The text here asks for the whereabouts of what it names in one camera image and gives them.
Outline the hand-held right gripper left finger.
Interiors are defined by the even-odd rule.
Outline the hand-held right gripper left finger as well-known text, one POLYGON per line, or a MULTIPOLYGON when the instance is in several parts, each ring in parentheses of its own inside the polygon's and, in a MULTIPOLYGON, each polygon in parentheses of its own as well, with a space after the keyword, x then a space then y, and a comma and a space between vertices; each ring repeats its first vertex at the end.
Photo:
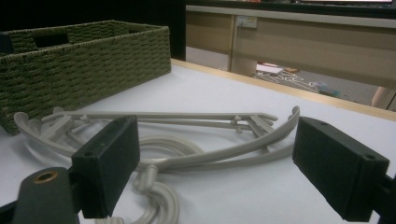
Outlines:
POLYGON ((111 217, 140 161, 136 116, 114 119, 72 156, 85 218, 111 217))

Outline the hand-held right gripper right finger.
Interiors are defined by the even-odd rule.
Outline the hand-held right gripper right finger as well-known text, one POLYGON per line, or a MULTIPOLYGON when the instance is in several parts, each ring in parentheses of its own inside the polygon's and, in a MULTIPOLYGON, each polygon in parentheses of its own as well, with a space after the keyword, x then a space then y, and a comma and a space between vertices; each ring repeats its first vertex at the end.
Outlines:
POLYGON ((321 120, 301 117, 293 162, 344 220, 389 221, 389 160, 321 120))

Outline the green woven basket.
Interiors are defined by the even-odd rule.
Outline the green woven basket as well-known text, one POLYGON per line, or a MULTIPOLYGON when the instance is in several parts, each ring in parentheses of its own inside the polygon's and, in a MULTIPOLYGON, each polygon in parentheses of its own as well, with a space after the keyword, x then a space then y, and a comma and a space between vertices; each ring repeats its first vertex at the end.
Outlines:
POLYGON ((169 28, 98 21, 0 32, 0 127, 77 110, 171 71, 169 28))

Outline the teal small item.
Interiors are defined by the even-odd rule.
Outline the teal small item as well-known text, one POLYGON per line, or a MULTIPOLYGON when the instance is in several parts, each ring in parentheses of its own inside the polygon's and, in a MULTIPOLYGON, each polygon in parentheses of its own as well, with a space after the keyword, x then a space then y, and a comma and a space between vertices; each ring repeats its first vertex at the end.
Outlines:
POLYGON ((329 96, 338 96, 339 91, 330 88, 326 83, 323 82, 318 82, 317 83, 317 90, 320 94, 325 94, 329 96))

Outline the white paper sheets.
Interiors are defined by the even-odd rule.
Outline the white paper sheets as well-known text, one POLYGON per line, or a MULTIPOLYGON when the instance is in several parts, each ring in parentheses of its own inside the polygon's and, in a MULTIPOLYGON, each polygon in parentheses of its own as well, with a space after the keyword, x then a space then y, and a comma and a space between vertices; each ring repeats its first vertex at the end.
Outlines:
POLYGON ((282 68, 279 67, 274 67, 274 66, 268 66, 264 64, 257 64, 256 65, 256 70, 263 72, 263 73, 271 73, 271 74, 279 74, 280 72, 283 71, 282 68))

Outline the beige desk partition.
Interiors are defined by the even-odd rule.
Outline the beige desk partition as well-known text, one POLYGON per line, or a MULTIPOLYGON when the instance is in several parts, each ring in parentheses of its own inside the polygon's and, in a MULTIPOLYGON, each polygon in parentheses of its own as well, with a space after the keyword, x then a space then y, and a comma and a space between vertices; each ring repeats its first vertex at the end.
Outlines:
POLYGON ((224 53, 229 69, 257 61, 396 89, 396 20, 187 5, 187 45, 224 53), (257 17, 257 28, 237 16, 257 17))

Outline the white frame parts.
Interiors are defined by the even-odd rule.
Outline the white frame parts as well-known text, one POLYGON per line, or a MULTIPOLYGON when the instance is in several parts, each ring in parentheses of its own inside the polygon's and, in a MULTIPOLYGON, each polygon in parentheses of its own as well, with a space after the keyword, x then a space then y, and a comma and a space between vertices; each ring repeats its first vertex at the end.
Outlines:
POLYGON ((253 75, 254 78, 264 80, 270 83, 284 85, 299 90, 318 92, 318 89, 309 82, 305 82, 302 77, 299 77, 293 73, 279 72, 279 73, 268 73, 268 72, 256 72, 253 75))

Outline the white wall socket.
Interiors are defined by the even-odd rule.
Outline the white wall socket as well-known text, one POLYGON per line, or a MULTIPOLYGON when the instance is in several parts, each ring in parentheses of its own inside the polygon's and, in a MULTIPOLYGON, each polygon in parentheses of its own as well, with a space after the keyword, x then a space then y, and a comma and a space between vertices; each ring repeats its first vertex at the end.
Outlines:
POLYGON ((236 24, 238 27, 256 29, 257 22, 258 22, 257 17, 242 16, 242 15, 236 17, 236 24))

